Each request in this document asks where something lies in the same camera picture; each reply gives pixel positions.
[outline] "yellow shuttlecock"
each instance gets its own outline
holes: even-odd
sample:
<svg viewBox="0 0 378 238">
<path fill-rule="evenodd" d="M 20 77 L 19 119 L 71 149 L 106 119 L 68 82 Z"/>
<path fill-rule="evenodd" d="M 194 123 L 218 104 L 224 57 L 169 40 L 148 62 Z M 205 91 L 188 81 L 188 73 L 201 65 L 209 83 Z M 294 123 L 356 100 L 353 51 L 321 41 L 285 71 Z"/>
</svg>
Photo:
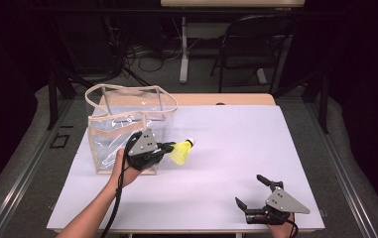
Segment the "yellow shuttlecock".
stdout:
<svg viewBox="0 0 378 238">
<path fill-rule="evenodd" d="M 192 138 L 173 144 L 174 149 L 170 152 L 171 160 L 180 166 L 185 164 L 192 146 L 194 146 L 194 139 Z"/>
</svg>

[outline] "gray floor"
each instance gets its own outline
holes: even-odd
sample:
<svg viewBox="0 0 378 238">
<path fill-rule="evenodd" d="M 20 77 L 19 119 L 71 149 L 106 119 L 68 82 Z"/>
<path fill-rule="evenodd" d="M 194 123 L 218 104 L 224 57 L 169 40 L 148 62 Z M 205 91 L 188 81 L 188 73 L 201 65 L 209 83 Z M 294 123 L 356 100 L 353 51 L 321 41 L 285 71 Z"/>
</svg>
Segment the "gray floor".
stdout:
<svg viewBox="0 0 378 238">
<path fill-rule="evenodd" d="M 155 72 L 143 71 L 136 63 L 132 69 L 169 92 L 216 92 L 217 73 L 208 75 L 213 59 L 197 55 L 195 50 L 191 56 L 187 84 L 179 83 L 177 59 L 166 60 Z M 153 68 L 155 63 L 159 65 L 157 61 L 143 59 L 141 66 Z M 125 74 L 106 83 L 139 85 Z M 45 130 L 49 122 L 47 88 L 37 92 L 39 109 L 33 124 L 0 176 L 0 237 L 55 236 L 45 227 L 85 127 L 82 123 L 85 102 L 81 96 L 85 88 L 76 85 L 75 89 L 78 91 L 75 101 L 60 98 L 62 117 L 52 131 Z M 266 92 L 267 88 L 249 86 L 224 91 Z M 333 100 L 329 101 L 329 134 L 325 135 L 315 122 L 315 106 L 302 103 L 301 91 L 299 88 L 277 99 L 277 104 L 286 117 L 317 205 L 326 214 L 323 217 L 326 228 L 300 237 L 378 237 L 378 196 L 353 160 L 341 108 Z M 69 135 L 66 148 L 50 148 L 57 133 Z M 256 236 L 268 237 L 266 234 L 247 237 Z"/>
</svg>

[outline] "clear plastic bag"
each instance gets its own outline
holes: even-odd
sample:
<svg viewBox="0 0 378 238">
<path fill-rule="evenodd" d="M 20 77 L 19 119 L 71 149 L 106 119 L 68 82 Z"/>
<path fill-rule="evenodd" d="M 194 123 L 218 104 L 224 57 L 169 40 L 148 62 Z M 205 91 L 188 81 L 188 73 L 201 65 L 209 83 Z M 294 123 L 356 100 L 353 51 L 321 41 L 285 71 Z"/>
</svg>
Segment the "clear plastic bag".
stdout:
<svg viewBox="0 0 378 238">
<path fill-rule="evenodd" d="M 124 87 L 98 84 L 85 92 L 88 140 L 98 174 L 111 174 L 115 156 L 137 131 L 151 129 L 160 143 L 177 100 L 159 86 Z M 155 175 L 158 165 L 142 174 Z"/>
</svg>

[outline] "wooden table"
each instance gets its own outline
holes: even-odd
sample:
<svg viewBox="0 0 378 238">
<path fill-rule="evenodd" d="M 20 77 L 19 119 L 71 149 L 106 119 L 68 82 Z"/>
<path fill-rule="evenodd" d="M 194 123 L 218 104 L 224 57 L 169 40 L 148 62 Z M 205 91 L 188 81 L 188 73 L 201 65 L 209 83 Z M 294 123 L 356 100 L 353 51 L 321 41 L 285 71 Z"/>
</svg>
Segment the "wooden table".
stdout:
<svg viewBox="0 0 378 238">
<path fill-rule="evenodd" d="M 163 7 L 303 7 L 305 0 L 161 0 Z"/>
<path fill-rule="evenodd" d="M 285 190 L 311 214 L 297 214 L 301 232 L 324 228 L 307 177 L 279 106 L 268 94 L 173 94 L 179 108 L 169 138 L 196 140 L 188 161 L 167 156 L 156 176 L 140 176 L 123 190 L 110 232 L 243 233 L 268 232 L 247 224 L 235 196 L 261 208 L 271 190 L 256 180 L 282 180 Z M 97 175 L 86 135 L 71 165 L 48 223 L 60 231 L 81 212 L 108 181 Z M 101 228 L 111 214 L 107 212 Z"/>
</svg>

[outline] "human hand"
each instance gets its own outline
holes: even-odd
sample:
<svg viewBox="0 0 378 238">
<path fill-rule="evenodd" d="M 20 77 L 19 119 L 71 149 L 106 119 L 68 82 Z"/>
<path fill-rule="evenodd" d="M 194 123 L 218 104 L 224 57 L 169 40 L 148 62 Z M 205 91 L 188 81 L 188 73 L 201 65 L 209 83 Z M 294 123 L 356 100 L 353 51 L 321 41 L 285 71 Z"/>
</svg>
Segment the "human hand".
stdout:
<svg viewBox="0 0 378 238">
<path fill-rule="evenodd" d="M 111 177 L 108 181 L 108 184 L 113 186 L 114 188 L 118 187 L 118 179 L 120 178 L 121 174 L 121 167 L 123 165 L 123 155 L 124 155 L 124 150 L 119 150 L 117 152 L 116 158 L 115 158 L 115 164 L 114 168 L 111 173 Z M 135 170 L 132 167 L 129 167 L 127 164 L 127 161 L 124 164 L 124 180 L 123 180 L 123 187 L 130 184 L 133 182 L 136 177 L 141 173 L 141 171 Z"/>
<path fill-rule="evenodd" d="M 288 219 L 294 221 L 294 213 L 291 213 Z M 293 231 L 293 225 L 288 222 L 282 225 L 267 225 L 267 227 L 274 238 L 290 238 Z"/>
</svg>

